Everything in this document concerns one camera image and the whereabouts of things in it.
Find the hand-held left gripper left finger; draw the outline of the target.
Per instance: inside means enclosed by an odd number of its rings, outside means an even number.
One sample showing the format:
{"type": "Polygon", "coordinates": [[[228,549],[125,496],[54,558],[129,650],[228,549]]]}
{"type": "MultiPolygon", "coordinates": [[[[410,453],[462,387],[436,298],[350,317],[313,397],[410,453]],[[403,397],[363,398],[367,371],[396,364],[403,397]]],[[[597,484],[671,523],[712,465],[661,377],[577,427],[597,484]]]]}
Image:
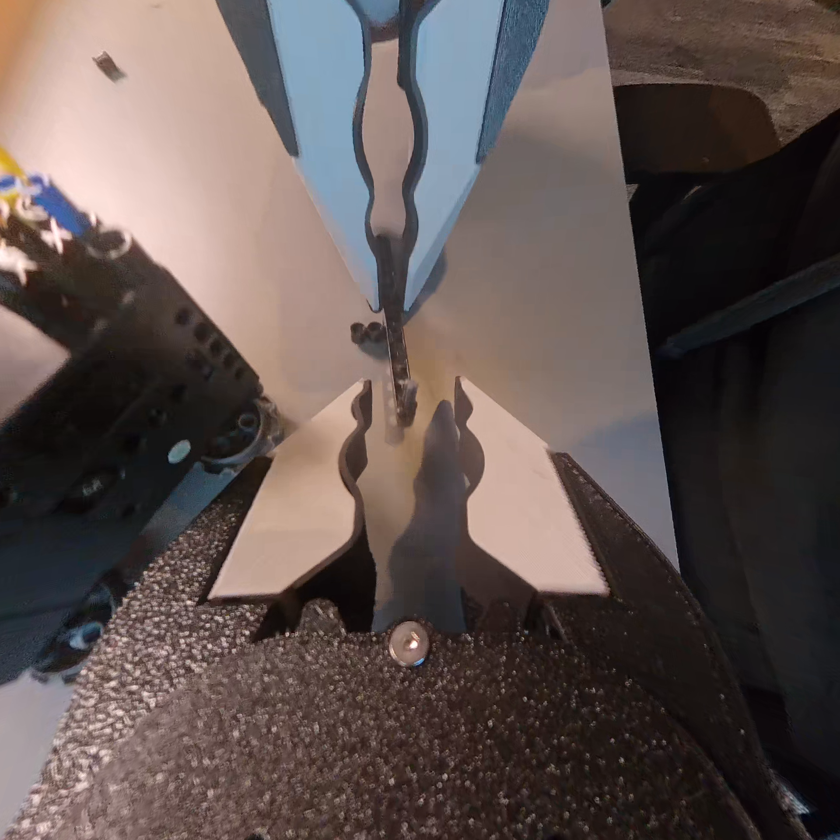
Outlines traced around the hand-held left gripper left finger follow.
{"type": "Polygon", "coordinates": [[[209,602],[260,602],[309,581],[360,537],[372,386],[358,380],[275,450],[209,602]]]}

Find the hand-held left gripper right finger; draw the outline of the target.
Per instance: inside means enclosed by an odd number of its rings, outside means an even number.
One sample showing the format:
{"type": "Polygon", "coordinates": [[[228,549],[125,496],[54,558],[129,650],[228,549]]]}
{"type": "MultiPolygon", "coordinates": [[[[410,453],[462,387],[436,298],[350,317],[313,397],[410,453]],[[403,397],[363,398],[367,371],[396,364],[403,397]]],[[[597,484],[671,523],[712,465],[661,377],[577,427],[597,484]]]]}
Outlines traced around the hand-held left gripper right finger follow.
{"type": "Polygon", "coordinates": [[[490,558],[490,599],[513,600],[516,586],[609,595],[549,445],[464,376],[455,381],[455,421],[466,546],[490,558]]]}

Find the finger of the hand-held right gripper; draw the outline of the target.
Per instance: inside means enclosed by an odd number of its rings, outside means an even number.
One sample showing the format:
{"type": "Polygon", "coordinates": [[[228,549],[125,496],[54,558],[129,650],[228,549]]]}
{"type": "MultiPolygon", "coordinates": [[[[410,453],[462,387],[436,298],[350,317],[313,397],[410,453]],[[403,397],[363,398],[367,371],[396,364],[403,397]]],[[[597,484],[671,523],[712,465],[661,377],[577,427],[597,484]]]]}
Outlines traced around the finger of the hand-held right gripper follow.
{"type": "Polygon", "coordinates": [[[401,2],[397,80],[414,131],[402,184],[405,312],[421,297],[480,170],[503,5],[401,2]]]}
{"type": "Polygon", "coordinates": [[[350,276],[382,309],[371,211],[375,188],[362,137],[372,36],[360,2],[268,1],[296,168],[350,276]]]}

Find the long black perforated beam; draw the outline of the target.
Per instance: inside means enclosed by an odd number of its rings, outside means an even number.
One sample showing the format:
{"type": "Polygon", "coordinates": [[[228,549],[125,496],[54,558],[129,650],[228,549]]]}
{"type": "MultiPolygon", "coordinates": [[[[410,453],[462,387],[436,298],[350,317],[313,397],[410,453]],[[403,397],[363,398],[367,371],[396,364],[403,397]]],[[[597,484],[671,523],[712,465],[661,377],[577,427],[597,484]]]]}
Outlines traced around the long black perforated beam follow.
{"type": "Polygon", "coordinates": [[[417,412],[418,383],[414,380],[404,333],[405,266],[397,254],[398,243],[386,234],[375,239],[379,300],[384,316],[385,339],[392,374],[396,425],[413,425],[417,412]]]}

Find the grey desk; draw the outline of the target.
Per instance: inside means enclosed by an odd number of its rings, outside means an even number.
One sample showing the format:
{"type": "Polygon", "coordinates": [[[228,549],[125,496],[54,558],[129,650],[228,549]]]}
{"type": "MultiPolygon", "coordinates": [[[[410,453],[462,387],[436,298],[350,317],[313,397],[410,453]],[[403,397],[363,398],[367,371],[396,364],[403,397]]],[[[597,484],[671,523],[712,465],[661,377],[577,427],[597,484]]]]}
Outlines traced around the grey desk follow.
{"type": "MultiPolygon", "coordinates": [[[[367,304],[252,91],[215,2],[2,2],[2,144],[135,234],[302,421],[380,366],[367,304]],[[126,73],[106,78],[107,51],[126,73]]],[[[552,2],[542,43],[408,324],[421,410],[384,440],[374,553],[408,523],[417,447],[463,375],[570,451],[673,554],[644,320],[596,2],[552,2]]]]}

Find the black yellow toy brick vehicle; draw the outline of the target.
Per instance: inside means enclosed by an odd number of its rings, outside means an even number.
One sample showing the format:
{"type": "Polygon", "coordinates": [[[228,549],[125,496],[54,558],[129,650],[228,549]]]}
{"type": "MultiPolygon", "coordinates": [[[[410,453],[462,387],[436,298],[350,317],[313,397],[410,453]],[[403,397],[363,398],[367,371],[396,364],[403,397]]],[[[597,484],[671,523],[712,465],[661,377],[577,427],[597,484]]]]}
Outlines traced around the black yellow toy brick vehicle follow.
{"type": "Polygon", "coordinates": [[[69,681],[137,569],[282,425],[166,268],[5,150],[1,233],[2,685],[69,681]]]}

